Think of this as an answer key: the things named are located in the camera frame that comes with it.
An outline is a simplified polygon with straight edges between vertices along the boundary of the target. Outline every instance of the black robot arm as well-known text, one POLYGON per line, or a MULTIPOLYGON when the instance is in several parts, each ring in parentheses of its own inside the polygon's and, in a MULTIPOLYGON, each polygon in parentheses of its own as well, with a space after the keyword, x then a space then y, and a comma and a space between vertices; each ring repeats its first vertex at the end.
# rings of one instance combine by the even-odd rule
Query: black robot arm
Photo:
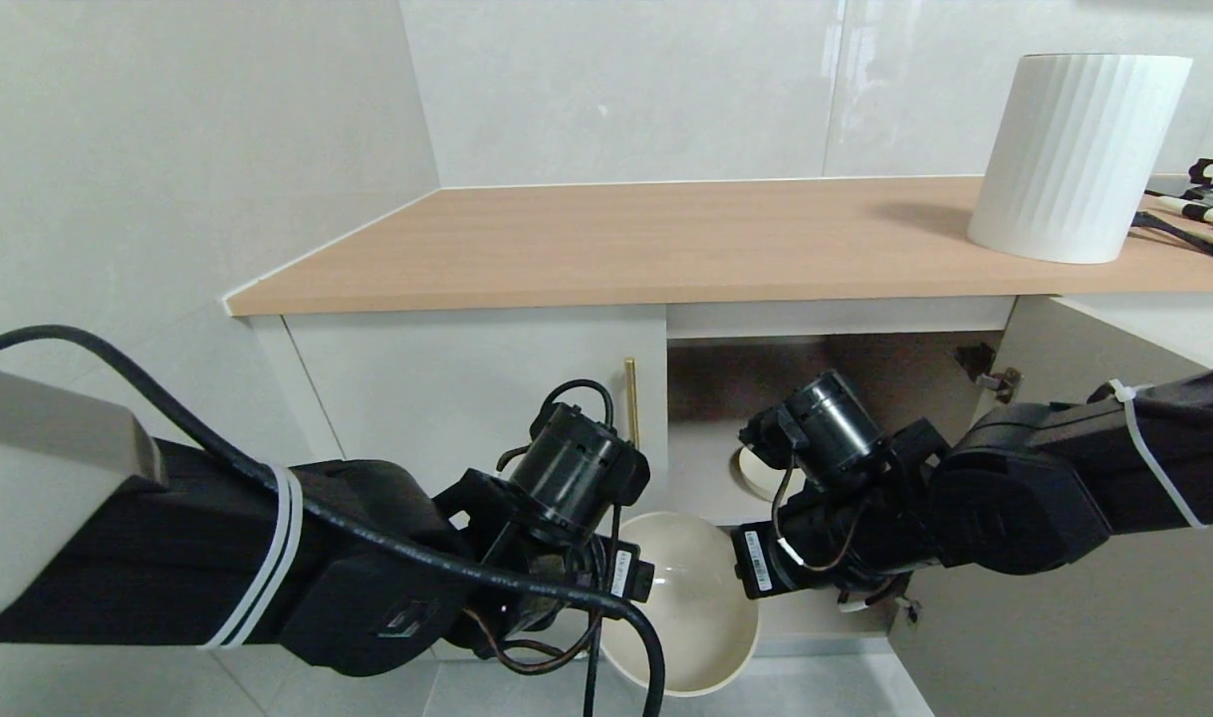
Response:
POLYGON ((882 436, 847 381, 821 375, 740 431, 768 465, 807 478, 771 522, 734 531, 744 591, 878 592, 970 563, 1032 575, 1112 535, 1212 525, 1213 371, 1120 394, 995 409, 950 446, 926 420, 882 436))

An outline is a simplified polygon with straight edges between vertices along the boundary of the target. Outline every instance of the wall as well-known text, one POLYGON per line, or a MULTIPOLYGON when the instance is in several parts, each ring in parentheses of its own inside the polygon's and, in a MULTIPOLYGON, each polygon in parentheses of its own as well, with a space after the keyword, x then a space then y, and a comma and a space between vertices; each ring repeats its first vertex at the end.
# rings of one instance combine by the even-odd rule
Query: wall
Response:
MULTIPOLYGON (((435 186, 397 1, 0 2, 0 331, 101 332, 250 453, 314 459, 220 296, 435 186)), ((0 368, 178 437, 74 347, 0 368)), ((0 715, 420 716, 435 672, 0 645, 0 715)))
POLYGON ((1213 0, 403 0, 443 186, 976 175, 1025 53, 1195 58, 1213 0))

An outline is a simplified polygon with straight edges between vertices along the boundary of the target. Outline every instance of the cabinet door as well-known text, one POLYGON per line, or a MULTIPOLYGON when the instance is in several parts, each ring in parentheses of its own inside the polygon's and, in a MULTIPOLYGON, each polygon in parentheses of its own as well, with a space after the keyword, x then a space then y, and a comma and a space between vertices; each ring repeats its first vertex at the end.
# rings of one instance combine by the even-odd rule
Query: cabinet door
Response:
MULTIPOLYGON (((625 358, 637 363, 642 450, 651 485, 631 512, 666 500, 665 306, 298 314, 287 330, 347 459, 387 459, 429 495, 466 468, 492 471, 526 444, 562 381, 602 381, 628 436, 625 358)), ((587 389, 563 397, 602 416, 587 389)))
MULTIPOLYGON (((1018 301, 1008 366, 1025 403, 1203 370, 1044 297, 1018 301)), ((938 715, 1213 715, 1213 527, 1114 536, 1043 575, 930 568, 909 596, 919 621, 899 614, 889 641, 938 715)))

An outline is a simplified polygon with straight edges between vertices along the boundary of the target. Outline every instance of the cabinet hinge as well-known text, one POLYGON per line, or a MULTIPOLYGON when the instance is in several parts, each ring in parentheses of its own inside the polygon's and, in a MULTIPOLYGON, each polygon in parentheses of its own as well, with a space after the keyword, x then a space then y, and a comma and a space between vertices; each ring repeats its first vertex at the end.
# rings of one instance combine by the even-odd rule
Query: cabinet hinge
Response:
POLYGON ((975 386, 997 394, 997 403, 1013 403, 1018 396, 1018 387, 1021 385, 1021 371, 1008 368, 1001 372, 993 372, 997 349, 987 343, 975 346, 958 346, 952 352, 957 364, 966 369, 966 375, 974 381, 975 386))

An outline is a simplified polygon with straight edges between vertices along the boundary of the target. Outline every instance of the sticker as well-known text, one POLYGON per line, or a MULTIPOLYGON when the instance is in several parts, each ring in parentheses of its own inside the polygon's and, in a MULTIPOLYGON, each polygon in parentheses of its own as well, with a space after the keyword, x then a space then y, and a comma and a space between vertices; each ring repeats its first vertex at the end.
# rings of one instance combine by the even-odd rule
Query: sticker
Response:
POLYGON ((753 575, 757 575, 757 590, 770 591, 770 571, 765 568, 765 558, 762 557, 762 544, 757 540, 756 531, 744 531, 744 545, 748 546, 748 559, 753 564, 753 575))
POLYGON ((633 553, 626 550, 615 551, 615 573, 610 580, 610 593, 616 598, 625 597, 625 585, 628 582, 628 567, 633 563, 633 553))

